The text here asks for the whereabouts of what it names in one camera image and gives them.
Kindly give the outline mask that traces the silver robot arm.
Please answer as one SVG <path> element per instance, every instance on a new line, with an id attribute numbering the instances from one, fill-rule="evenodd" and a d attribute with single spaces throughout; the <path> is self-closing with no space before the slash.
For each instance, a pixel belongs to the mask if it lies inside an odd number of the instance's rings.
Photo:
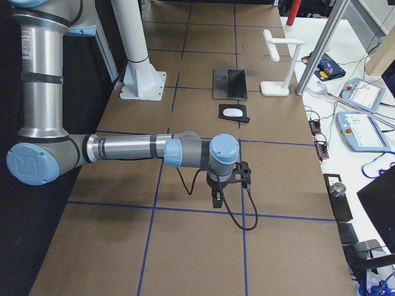
<path id="1" fill-rule="evenodd" d="M 22 127 L 20 28 L 11 16 L 11 5 L 1 2 L 1 155 L 6 155 Z M 132 107 L 115 101 L 106 110 L 112 85 L 98 45 L 93 38 L 67 37 L 65 44 L 64 127 L 70 133 L 93 133 L 104 122 L 105 130 L 164 132 L 166 122 L 155 121 L 149 106 Z M 62 209 L 73 189 L 82 198 L 113 204 L 147 205 L 154 198 L 159 162 L 105 162 L 90 165 L 98 177 L 89 186 L 77 180 L 78 169 L 43 186 L 29 186 L 13 177 L 1 163 L 1 212 L 16 214 L 40 208 Z"/>

